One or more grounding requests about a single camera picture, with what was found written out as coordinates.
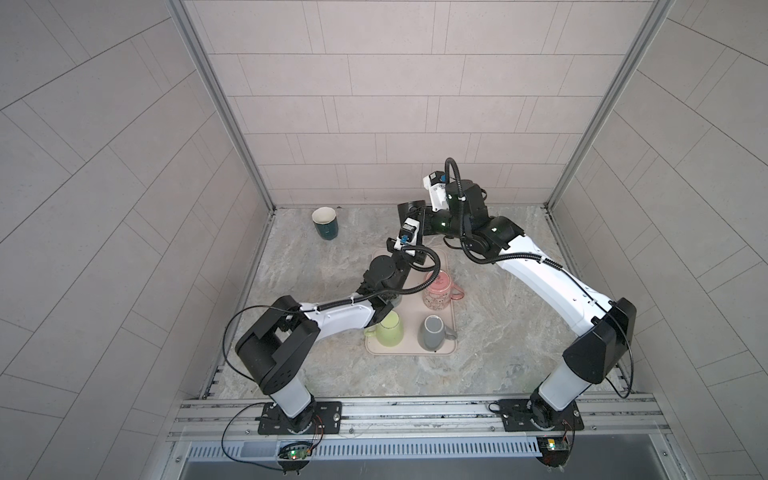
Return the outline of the dark green mug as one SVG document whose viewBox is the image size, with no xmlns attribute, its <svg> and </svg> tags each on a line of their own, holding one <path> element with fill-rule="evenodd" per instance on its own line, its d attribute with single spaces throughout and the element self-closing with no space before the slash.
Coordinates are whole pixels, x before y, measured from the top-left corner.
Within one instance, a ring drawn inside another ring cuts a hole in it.
<svg viewBox="0 0 768 480">
<path fill-rule="evenodd" d="M 330 241 L 338 236 L 339 225 L 337 213 L 334 208 L 317 208 L 313 211 L 311 218 L 318 235 L 323 240 Z"/>
</svg>

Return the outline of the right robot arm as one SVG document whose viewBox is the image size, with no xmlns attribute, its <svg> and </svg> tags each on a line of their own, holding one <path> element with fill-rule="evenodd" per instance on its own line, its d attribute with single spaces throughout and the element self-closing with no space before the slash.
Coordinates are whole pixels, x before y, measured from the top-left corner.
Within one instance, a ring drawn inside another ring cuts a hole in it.
<svg viewBox="0 0 768 480">
<path fill-rule="evenodd" d="M 605 381 L 623 357 L 632 355 L 636 308 L 587 286 L 547 256 L 512 220 L 492 216 L 486 193 L 468 179 L 426 178 L 429 201 L 401 203 L 396 247 L 440 235 L 455 239 L 469 260 L 496 265 L 544 299 L 574 332 L 558 366 L 534 390 L 525 411 L 540 430 L 574 426 L 575 401 Z"/>
</svg>

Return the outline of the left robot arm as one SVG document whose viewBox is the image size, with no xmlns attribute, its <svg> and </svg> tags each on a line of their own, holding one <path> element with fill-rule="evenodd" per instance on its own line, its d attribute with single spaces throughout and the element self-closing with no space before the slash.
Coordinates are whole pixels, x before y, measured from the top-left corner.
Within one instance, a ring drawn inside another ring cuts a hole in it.
<svg viewBox="0 0 768 480">
<path fill-rule="evenodd" d="M 356 293 L 325 304 L 300 303 L 285 295 L 240 337 L 235 353 L 248 376 L 269 396 L 295 433 L 315 419 L 314 396 L 298 378 L 313 345 L 347 330 L 364 330 L 381 323 L 395 300 L 426 289 L 439 276 L 438 254 L 423 245 L 395 248 L 375 257 Z"/>
</svg>

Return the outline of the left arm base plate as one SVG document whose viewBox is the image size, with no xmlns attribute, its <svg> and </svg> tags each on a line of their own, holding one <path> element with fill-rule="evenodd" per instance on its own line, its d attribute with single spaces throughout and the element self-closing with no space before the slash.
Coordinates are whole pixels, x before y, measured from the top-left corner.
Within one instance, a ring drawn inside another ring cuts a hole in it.
<svg viewBox="0 0 768 480">
<path fill-rule="evenodd" d="M 259 435 L 309 435 L 323 431 L 338 434 L 342 403 L 312 400 L 296 417 L 289 417 L 278 404 L 265 406 L 259 417 Z"/>
</svg>

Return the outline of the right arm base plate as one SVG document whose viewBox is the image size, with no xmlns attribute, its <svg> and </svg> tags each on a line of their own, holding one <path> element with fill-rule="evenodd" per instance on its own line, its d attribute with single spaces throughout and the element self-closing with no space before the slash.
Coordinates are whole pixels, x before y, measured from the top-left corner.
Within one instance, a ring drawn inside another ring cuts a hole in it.
<svg viewBox="0 0 768 480">
<path fill-rule="evenodd" d="M 529 407 L 528 399 L 500 399 L 495 403 L 492 412 L 501 418 L 506 432 L 562 431 L 565 427 L 582 431 L 585 428 L 575 401 L 563 411 L 554 411 L 544 428 L 535 422 L 535 415 Z"/>
</svg>

